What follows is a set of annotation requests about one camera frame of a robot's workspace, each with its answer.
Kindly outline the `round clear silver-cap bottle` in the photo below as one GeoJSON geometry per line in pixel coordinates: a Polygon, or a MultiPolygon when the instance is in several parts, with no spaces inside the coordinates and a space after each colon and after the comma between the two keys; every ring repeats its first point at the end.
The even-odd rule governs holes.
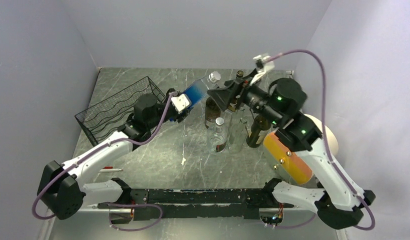
{"type": "Polygon", "coordinates": [[[228,129],[222,117],[215,119],[215,122],[207,129],[207,150],[211,154],[222,153],[227,145],[228,129]]]}

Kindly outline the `tall clear bottle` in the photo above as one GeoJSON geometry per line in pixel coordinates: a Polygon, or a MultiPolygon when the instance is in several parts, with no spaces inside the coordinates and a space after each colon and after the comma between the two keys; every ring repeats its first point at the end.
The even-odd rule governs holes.
{"type": "Polygon", "coordinates": [[[232,114],[229,127],[228,147],[231,154],[241,151],[247,135],[247,119],[244,116],[245,108],[240,107],[232,114]]]}

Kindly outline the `blue square bottle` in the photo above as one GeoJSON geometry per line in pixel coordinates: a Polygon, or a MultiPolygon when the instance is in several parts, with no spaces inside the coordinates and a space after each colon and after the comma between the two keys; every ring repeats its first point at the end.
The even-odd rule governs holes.
{"type": "Polygon", "coordinates": [[[218,88],[218,81],[221,80],[221,75],[218,71],[213,71],[209,75],[206,75],[192,83],[187,87],[183,94],[189,99],[188,109],[193,108],[193,106],[201,101],[207,95],[208,90],[213,90],[218,88]]]}

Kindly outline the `brown label wine bottle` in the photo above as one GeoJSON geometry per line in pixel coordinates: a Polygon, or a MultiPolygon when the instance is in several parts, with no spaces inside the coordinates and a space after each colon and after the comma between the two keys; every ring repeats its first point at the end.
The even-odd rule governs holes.
{"type": "Polygon", "coordinates": [[[208,97],[205,101],[205,127],[208,129],[209,126],[215,122],[216,118],[221,116],[221,110],[213,99],[208,97]]]}

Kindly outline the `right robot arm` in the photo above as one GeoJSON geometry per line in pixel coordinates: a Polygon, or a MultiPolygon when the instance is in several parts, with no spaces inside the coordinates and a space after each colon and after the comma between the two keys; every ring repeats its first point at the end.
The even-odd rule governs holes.
{"type": "Polygon", "coordinates": [[[324,128],[300,112],[307,96],[295,80],[277,79],[269,91],[264,91],[251,82],[235,79],[207,94],[222,110],[237,99],[238,104],[248,106],[273,124],[287,152],[299,157],[322,184],[322,188],[304,188],[271,180],[262,194],[266,206],[283,203],[304,208],[336,230],[358,227],[364,216],[362,208],[368,208],[376,196],[352,182],[330,153],[324,128]]]}

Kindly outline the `black wire wine rack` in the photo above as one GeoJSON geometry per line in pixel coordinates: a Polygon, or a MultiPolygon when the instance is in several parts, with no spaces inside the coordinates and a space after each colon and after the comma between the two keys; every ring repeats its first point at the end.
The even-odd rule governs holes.
{"type": "Polygon", "coordinates": [[[96,146],[134,113],[134,104],[144,94],[154,95],[159,103],[163,103],[165,99],[161,89],[150,77],[145,76],[74,117],[91,145],[96,146]]]}

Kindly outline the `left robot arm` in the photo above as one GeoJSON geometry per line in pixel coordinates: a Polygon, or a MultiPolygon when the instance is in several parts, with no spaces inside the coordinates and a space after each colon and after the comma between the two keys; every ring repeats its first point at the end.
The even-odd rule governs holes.
{"type": "Polygon", "coordinates": [[[195,104],[194,94],[171,90],[164,104],[152,107],[152,118],[133,119],[118,127],[106,140],[87,152],[63,163],[49,162],[42,171],[32,215],[39,220],[74,215],[83,206],[114,203],[119,208],[131,202],[129,188],[119,180],[88,183],[92,177],[114,160],[151,142],[164,122],[181,120],[195,104]]]}

